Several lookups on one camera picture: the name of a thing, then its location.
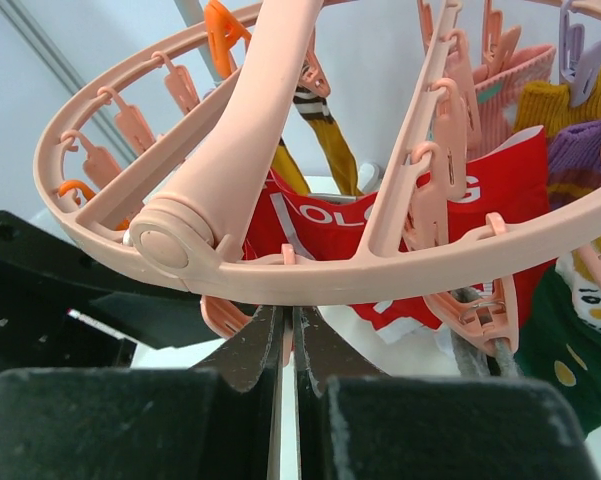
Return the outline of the grey sock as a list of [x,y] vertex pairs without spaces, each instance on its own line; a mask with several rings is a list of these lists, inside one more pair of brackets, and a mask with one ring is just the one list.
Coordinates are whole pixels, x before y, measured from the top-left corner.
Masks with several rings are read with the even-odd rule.
[[[502,307],[500,302],[487,301],[472,287],[451,292],[452,297],[461,306],[468,307],[460,320],[467,323],[474,316],[480,326],[491,326],[493,314]],[[467,339],[451,332],[451,345],[459,372],[464,377],[521,377],[520,370],[509,341],[504,337],[487,340],[484,346],[476,346]]]

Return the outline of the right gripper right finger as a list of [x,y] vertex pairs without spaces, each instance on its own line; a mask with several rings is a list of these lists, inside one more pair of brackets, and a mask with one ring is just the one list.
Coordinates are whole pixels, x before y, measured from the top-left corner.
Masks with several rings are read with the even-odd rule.
[[293,311],[304,479],[594,479],[575,415],[546,383],[392,377],[314,307]]

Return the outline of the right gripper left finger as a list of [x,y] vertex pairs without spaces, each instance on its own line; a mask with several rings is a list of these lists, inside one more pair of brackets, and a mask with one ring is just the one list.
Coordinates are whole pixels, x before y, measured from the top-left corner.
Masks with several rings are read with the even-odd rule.
[[0,479],[275,479],[284,311],[187,369],[0,374]]

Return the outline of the pink round clip hanger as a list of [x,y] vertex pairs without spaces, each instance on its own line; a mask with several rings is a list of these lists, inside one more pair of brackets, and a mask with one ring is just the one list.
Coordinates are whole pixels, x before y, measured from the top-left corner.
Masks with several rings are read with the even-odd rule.
[[[85,86],[55,115],[34,155],[38,192],[86,254],[131,279],[201,296],[222,336],[247,321],[239,303],[347,305],[421,298],[472,344],[519,325],[544,268],[577,251],[601,289],[601,186],[522,223],[489,213],[449,239],[449,202],[466,192],[470,151],[481,143],[462,5],[438,17],[420,2],[423,59],[388,165],[361,196],[342,195],[313,130],[293,104],[297,86],[326,99],[315,56],[319,1],[264,1],[236,11],[211,2],[198,24],[139,52]],[[209,44],[215,86],[199,48]],[[243,259],[243,243],[279,140],[311,193],[331,205],[375,201],[345,260],[310,260],[290,244]],[[480,326],[451,292],[472,287],[500,302]]]

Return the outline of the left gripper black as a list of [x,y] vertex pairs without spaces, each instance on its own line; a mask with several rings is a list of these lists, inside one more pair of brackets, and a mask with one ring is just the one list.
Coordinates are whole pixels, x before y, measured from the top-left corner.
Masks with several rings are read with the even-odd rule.
[[0,210],[0,372],[129,366],[136,344],[77,319],[81,313],[154,349],[219,338],[199,295],[128,278]]

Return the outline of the dark green sock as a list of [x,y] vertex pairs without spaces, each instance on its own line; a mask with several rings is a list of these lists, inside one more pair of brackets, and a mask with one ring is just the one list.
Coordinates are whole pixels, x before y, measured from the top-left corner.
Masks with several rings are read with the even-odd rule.
[[516,361],[560,392],[586,434],[601,427],[601,289],[577,251],[539,281]]

